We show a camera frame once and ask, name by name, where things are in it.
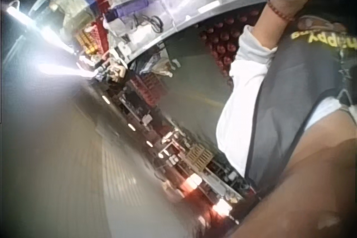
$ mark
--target merchandise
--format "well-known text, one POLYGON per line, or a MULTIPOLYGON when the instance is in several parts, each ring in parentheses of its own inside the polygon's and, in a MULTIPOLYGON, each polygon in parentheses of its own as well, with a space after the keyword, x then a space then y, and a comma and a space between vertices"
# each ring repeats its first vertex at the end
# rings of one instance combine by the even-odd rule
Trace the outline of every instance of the merchandise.
POLYGON ((124 4, 120 4, 105 14, 107 22, 114 21, 116 18, 122 18, 133 12, 139 11, 149 6, 148 0, 132 0, 124 4))

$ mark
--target red bottle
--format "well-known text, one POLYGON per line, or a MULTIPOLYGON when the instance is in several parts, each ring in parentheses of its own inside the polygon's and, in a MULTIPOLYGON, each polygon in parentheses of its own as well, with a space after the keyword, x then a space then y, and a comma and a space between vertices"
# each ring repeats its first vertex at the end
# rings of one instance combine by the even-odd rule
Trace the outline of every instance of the red bottle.
POLYGON ((221 55, 225 54, 227 52, 227 42, 219 42, 217 52, 221 55))
POLYGON ((228 41, 229 40, 229 32, 223 31, 219 37, 222 41, 228 41))
POLYGON ((224 26, 224 24, 222 22, 218 22, 218 23, 214 24, 214 27, 217 29, 221 29, 221 28, 223 28, 223 26, 224 26))
POLYGON ((232 28, 232 29, 230 30, 230 36, 231 36, 232 38, 238 39, 239 36, 240 36, 240 31, 239 31, 237 28, 232 28))
POLYGON ((227 17, 226 19, 224 19, 224 22, 225 22, 227 25, 231 26, 231 25, 234 24, 234 18, 233 18, 233 17, 227 17))
POLYGON ((235 55, 231 52, 227 52, 223 55, 223 64, 225 66, 230 66, 231 63, 234 61, 235 55))
POLYGON ((213 27, 209 27, 209 28, 207 29, 207 33, 208 33, 208 34, 211 34, 211 33, 213 33, 213 32, 214 32, 213 27))
POLYGON ((241 15, 239 14, 237 17, 238 21, 242 22, 242 23, 246 23, 248 20, 248 17, 246 15, 241 15))
POLYGON ((203 40, 203 41, 206 41, 207 40, 207 32, 206 31, 202 31, 200 33, 200 38, 203 40))
POLYGON ((231 42, 231 40, 227 44, 227 50, 231 53, 236 53, 238 50, 238 45, 237 43, 231 42))
POLYGON ((219 42, 219 36, 216 33, 213 33, 212 35, 209 36, 209 40, 213 43, 213 44, 218 44, 219 42))

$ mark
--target cable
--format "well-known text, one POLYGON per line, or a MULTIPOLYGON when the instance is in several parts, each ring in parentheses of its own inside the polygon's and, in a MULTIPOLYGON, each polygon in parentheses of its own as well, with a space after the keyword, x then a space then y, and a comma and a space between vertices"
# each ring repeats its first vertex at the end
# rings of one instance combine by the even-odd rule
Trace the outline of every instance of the cable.
POLYGON ((133 15, 136 26, 138 27, 143 26, 143 24, 145 22, 148 22, 151 24, 151 28, 155 33, 162 33, 163 32, 163 22, 162 20, 158 17, 158 16, 152 16, 152 17, 148 17, 146 15, 141 15, 141 19, 143 19, 142 23, 139 23, 139 20, 137 18, 137 16, 134 14, 133 15))

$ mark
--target ceiling light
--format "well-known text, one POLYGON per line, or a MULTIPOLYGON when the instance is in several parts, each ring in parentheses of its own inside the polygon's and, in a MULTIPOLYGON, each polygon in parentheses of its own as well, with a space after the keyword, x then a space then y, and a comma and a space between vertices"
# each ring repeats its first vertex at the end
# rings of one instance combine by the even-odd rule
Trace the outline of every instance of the ceiling light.
POLYGON ((42 37, 48 42, 51 43, 52 45, 55 45, 57 47, 60 47, 64 49, 65 51, 74 54, 73 48, 67 46, 60 38, 59 36, 48 26, 44 27, 41 30, 42 37))
POLYGON ((199 8, 199 13, 205 13, 207 11, 210 11, 211 9, 214 9, 216 7, 219 7, 221 5, 219 0, 213 1, 201 8, 199 8))
POLYGON ((128 124, 128 126, 132 129, 132 131, 136 131, 135 127, 132 124, 128 124))
POLYGON ((106 96, 103 95, 102 98, 107 104, 110 104, 110 101, 108 100, 108 98, 106 96))
POLYGON ((65 66, 54 65, 54 64, 40 64, 38 66, 41 72, 46 75, 77 75, 82 77, 94 77, 95 73, 86 70, 76 70, 68 68, 65 66))
POLYGON ((7 13, 9 13, 12 17, 17 19, 19 22, 26 26, 35 26, 35 21, 31 19, 28 15, 22 13, 14 7, 8 7, 7 13))

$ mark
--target fluorescent light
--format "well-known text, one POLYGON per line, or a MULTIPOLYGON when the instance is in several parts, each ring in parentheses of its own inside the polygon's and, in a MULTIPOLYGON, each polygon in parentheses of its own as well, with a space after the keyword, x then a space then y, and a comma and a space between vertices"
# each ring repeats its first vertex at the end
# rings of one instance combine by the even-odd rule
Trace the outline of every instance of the fluorescent light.
POLYGON ((205 13, 207 11, 210 11, 211 9, 214 9, 216 7, 219 7, 221 5, 220 1, 219 0, 216 0, 216 1, 213 1, 201 8, 199 8, 199 12, 200 13, 205 13))
POLYGON ((216 205, 212 207, 221 216, 229 216, 232 210, 232 206, 226 202, 224 199, 220 199, 216 205))
POLYGON ((132 131, 136 131, 135 127, 132 124, 128 124, 128 126, 132 129, 132 131))
POLYGON ((44 27, 41 30, 42 37, 48 42, 51 43, 52 45, 55 45, 57 47, 60 47, 64 49, 65 51, 74 54, 73 48, 67 46, 60 38, 59 36, 48 26, 44 27))
POLYGON ((26 26, 35 26, 35 21, 33 19, 31 19, 28 15, 25 15, 21 11, 15 9, 14 7, 8 7, 6 11, 22 24, 26 26))
POLYGON ((107 104, 110 104, 110 101, 108 100, 108 98, 106 96, 103 95, 102 98, 107 104))
POLYGON ((82 77, 95 76, 95 73, 91 71, 75 70, 72 68, 54 64, 40 64, 38 68, 46 75, 77 75, 82 77))

